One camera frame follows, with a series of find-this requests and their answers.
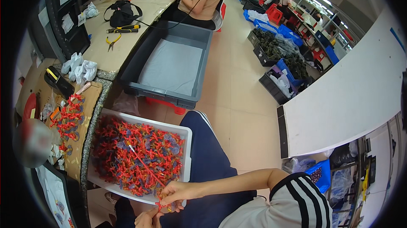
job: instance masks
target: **shoe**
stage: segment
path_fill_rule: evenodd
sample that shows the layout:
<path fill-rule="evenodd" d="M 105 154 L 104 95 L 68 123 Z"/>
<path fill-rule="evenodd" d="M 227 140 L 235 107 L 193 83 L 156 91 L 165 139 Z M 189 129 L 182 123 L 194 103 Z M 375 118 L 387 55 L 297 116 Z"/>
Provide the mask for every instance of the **shoe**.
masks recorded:
<path fill-rule="evenodd" d="M 112 204 L 116 204 L 117 200 L 112 198 L 112 192 L 105 193 L 106 200 L 110 201 Z"/>

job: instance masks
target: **yellow-handled pliers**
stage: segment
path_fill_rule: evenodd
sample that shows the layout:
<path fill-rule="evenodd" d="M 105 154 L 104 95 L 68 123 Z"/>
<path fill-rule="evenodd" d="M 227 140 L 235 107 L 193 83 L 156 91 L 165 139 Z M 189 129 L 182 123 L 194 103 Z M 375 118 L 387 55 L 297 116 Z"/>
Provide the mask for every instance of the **yellow-handled pliers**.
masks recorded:
<path fill-rule="evenodd" d="M 117 39 L 112 42 L 109 41 L 109 37 L 106 37 L 106 42 L 109 43 L 109 49 L 107 50 L 107 52 L 109 52 L 110 48 L 112 48 L 113 51 L 113 44 L 117 42 L 120 39 L 120 37 L 122 37 L 122 34 L 120 34 L 119 37 L 117 37 Z"/>

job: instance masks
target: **tiled floor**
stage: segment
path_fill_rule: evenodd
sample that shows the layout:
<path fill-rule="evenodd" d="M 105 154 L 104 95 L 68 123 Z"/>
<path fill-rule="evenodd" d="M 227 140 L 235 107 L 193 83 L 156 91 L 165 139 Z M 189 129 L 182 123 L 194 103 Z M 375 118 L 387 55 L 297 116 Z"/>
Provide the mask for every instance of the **tiled floor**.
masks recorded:
<path fill-rule="evenodd" d="M 238 174 L 263 168 L 280 168 L 280 138 L 278 134 L 278 103 L 258 79 L 267 68 L 262 67 L 247 40 L 253 24 L 243 17 L 238 0 L 225 0 L 226 14 L 222 32 L 214 32 L 201 100 L 196 109 L 208 116 L 220 144 Z M 183 116 L 172 108 L 139 98 L 141 116 L 170 124 L 180 124 Z M 88 193 L 89 215 L 92 227 L 113 212 L 103 194 L 104 189 Z M 268 198 L 269 190 L 259 190 Z M 148 208 L 134 202 L 133 206 Z"/>

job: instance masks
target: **bag strap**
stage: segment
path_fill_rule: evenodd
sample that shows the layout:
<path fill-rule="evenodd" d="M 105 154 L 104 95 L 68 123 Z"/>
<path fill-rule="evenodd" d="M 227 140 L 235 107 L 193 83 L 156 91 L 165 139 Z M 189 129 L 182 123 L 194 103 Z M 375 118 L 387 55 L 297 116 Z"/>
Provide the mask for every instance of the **bag strap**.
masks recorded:
<path fill-rule="evenodd" d="M 133 6 L 135 7 L 135 9 L 137 10 L 138 15 L 129 16 L 129 17 L 127 17 L 127 18 L 136 20 L 137 18 L 143 16 L 143 11 L 141 10 L 140 7 L 138 7 L 137 5 L 131 3 L 130 1 L 129 1 L 128 3 L 129 3 L 130 5 L 133 5 Z M 110 20 L 110 19 L 107 20 L 107 19 L 105 18 L 106 11 L 107 11 L 108 9 L 111 9 L 115 4 L 116 4 L 116 3 L 114 3 L 114 4 L 112 4 L 111 6 L 109 6 L 109 7 L 106 8 L 106 10 L 105 10 L 105 12 L 104 12 L 104 14 L 103 14 L 103 19 L 104 19 L 106 22 Z"/>

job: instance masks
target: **sleeve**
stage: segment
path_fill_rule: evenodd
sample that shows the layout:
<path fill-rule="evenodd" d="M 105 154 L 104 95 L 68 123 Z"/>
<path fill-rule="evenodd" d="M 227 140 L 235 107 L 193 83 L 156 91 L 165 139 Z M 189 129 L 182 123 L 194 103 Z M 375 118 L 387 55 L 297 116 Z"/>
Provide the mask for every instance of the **sleeve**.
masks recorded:
<path fill-rule="evenodd" d="M 278 224 L 332 227 L 332 209 L 306 173 L 290 174 L 270 191 L 269 212 Z"/>

